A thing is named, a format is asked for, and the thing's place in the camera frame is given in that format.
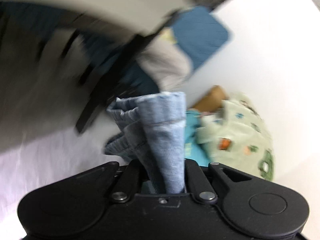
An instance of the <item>dark blue fabric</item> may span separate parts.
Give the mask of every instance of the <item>dark blue fabric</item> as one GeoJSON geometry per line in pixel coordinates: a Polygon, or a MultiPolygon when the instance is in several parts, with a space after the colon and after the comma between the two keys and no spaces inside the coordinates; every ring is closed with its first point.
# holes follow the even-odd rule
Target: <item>dark blue fabric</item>
{"type": "Polygon", "coordinates": [[[23,2],[1,2],[0,6],[21,27],[34,32],[43,40],[51,38],[64,11],[50,6],[23,2]]]}
{"type": "MultiPolygon", "coordinates": [[[[91,64],[97,68],[101,75],[107,73],[119,57],[123,47],[114,48],[114,42],[106,36],[90,32],[81,32],[81,34],[84,39],[84,49],[91,64]]],[[[130,64],[120,82],[136,87],[141,95],[159,93],[156,83],[140,68],[136,61],[130,64]]]]}
{"type": "Polygon", "coordinates": [[[228,40],[228,31],[203,6],[181,13],[172,28],[178,45],[191,58],[193,70],[228,40]]]}

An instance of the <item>light blue jeans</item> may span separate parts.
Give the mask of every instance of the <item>light blue jeans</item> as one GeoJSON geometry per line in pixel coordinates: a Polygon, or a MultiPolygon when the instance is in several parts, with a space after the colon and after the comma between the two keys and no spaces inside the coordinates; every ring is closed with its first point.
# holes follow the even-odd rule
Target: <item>light blue jeans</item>
{"type": "Polygon", "coordinates": [[[121,132],[107,142],[105,154],[119,155],[127,161],[138,158],[156,193],[181,193],[185,111],[183,92],[117,98],[107,112],[121,132]]]}

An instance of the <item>grey fabric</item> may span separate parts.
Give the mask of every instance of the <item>grey fabric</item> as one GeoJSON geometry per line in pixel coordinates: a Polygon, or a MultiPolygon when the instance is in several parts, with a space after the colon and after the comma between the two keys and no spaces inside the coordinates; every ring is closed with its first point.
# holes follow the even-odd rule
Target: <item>grey fabric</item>
{"type": "Polygon", "coordinates": [[[105,154],[144,165],[156,193],[184,189],[185,94],[164,92],[119,99],[107,111],[121,133],[107,142],[105,154]]]}
{"type": "Polygon", "coordinates": [[[157,36],[137,56],[139,66],[156,82],[159,90],[180,91],[189,77],[192,62],[179,46],[157,36]]]}

